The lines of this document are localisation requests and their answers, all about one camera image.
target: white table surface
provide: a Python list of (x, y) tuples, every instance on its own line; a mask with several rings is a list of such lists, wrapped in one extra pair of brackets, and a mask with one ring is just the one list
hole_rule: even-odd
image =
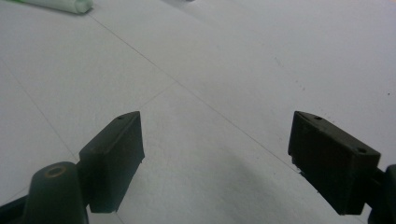
[(292, 115), (396, 163), (396, 3), (95, 0), (86, 15), (0, 1), (0, 204), (141, 111), (146, 158), (91, 223), (365, 223), (291, 164)]

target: white object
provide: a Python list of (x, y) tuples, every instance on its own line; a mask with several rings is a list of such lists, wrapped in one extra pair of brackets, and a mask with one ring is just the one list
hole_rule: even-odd
[(21, 0), (41, 7), (50, 7), (72, 13), (85, 13), (92, 7), (92, 0)]

